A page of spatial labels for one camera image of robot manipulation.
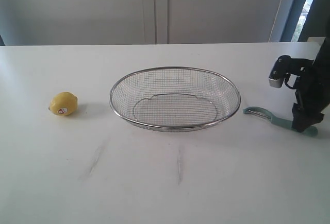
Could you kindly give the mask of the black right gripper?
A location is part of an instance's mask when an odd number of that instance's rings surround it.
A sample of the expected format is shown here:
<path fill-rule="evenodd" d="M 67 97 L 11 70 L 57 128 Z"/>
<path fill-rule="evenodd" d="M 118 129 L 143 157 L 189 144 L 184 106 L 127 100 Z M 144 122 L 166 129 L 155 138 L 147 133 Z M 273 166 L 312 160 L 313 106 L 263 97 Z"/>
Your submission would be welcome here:
<path fill-rule="evenodd" d="M 299 75 L 297 102 L 292 107 L 292 128 L 303 132 L 323 121 L 321 113 L 329 105 L 329 67 L 305 66 Z"/>

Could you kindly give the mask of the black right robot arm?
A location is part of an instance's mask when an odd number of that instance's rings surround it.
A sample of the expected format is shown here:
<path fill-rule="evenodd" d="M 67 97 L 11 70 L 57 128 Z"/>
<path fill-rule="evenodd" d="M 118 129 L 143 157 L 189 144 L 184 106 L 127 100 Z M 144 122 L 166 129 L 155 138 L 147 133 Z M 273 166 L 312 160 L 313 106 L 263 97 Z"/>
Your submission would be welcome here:
<path fill-rule="evenodd" d="M 293 105 L 292 128 L 303 132 L 323 121 L 322 111 L 329 105 L 329 38 L 324 39 L 310 66 L 305 67 L 295 83 L 297 103 Z"/>

